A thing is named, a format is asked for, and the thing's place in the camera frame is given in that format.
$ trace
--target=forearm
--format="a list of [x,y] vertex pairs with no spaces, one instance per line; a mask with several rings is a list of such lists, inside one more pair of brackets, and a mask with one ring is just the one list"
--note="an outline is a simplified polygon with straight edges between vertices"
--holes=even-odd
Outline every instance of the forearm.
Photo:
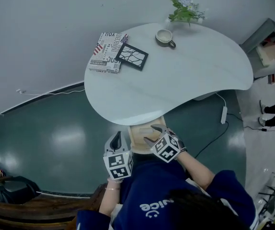
[[106,188],[99,212],[110,217],[115,206],[119,203],[120,183],[109,181]]
[[190,173],[193,180],[202,189],[206,190],[213,181],[215,175],[206,166],[193,158],[187,152],[181,152],[177,159]]

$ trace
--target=white flower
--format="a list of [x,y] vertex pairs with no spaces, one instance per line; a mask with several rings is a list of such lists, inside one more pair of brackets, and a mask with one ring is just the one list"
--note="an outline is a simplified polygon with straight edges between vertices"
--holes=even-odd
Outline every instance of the white flower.
[[191,4],[189,4],[189,6],[187,7],[187,9],[190,10],[190,11],[194,11],[195,10]]
[[187,7],[190,5],[191,0],[178,0],[182,6]]

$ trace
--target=american flag print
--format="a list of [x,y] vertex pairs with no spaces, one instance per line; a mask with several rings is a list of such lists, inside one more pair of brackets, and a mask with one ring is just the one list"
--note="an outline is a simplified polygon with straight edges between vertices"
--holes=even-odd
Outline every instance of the american flag print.
[[120,41],[124,44],[125,42],[127,42],[127,40],[128,40],[128,34],[126,34],[126,35],[123,37],[123,39],[120,40]]
[[103,49],[103,47],[99,43],[97,43],[97,46],[96,46],[96,48],[94,50],[93,55],[98,54],[102,49]]

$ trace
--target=black cable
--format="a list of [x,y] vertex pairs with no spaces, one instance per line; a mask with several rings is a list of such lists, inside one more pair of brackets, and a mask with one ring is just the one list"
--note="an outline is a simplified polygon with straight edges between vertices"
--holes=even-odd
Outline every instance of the black cable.
[[[243,122],[242,119],[240,119],[238,116],[236,116],[236,115],[234,115],[234,114],[232,114],[232,113],[227,113],[227,115],[234,116],[234,117],[236,117],[238,120],[240,120],[240,121]],[[217,138],[215,138],[213,141],[211,141],[208,145],[206,145],[204,148],[202,148],[202,149],[200,150],[200,152],[195,156],[195,158],[197,158],[197,157],[201,154],[201,152],[203,152],[203,151],[204,151],[208,146],[210,146],[214,141],[216,141],[218,138],[220,138],[222,135],[224,135],[224,134],[226,133],[227,129],[229,128],[229,123],[228,123],[227,121],[226,121],[226,123],[227,123],[227,128],[225,129],[225,131],[224,131],[221,135],[219,135]],[[263,131],[263,132],[275,132],[275,130],[267,130],[266,128],[252,128],[252,127],[250,127],[250,126],[245,126],[244,128],[249,128],[249,129],[251,129],[251,130],[260,130],[260,131]]]
[[[238,116],[236,116],[236,115],[234,115],[234,114],[232,114],[232,113],[227,113],[227,115],[232,115],[232,116],[236,117],[238,120],[240,120],[240,121],[243,122],[242,119],[240,119]],[[266,129],[266,128],[252,128],[252,127],[250,127],[250,126],[245,126],[244,128],[249,128],[249,129],[251,129],[251,130],[260,130],[260,131],[263,131],[263,132],[275,132],[275,130],[268,130],[268,129]]]
[[225,134],[226,133],[226,131],[227,131],[227,129],[229,128],[229,123],[226,121],[226,123],[227,123],[227,128],[225,129],[225,131],[222,133],[222,134],[220,134],[218,137],[216,137],[213,141],[211,141],[208,145],[206,145],[203,149],[201,149],[200,151],[199,151],[199,153],[195,156],[195,158],[197,158],[201,153],[202,153],[202,151],[204,151],[208,146],[210,146],[214,141],[216,141],[218,138],[220,138],[223,134]]

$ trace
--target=power adapter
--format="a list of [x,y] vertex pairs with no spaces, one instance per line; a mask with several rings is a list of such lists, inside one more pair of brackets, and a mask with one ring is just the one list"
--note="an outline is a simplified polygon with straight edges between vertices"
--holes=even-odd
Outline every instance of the power adapter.
[[226,106],[224,106],[223,107],[223,112],[222,112],[222,118],[220,120],[221,124],[224,124],[226,122],[227,111],[228,111],[228,108]]

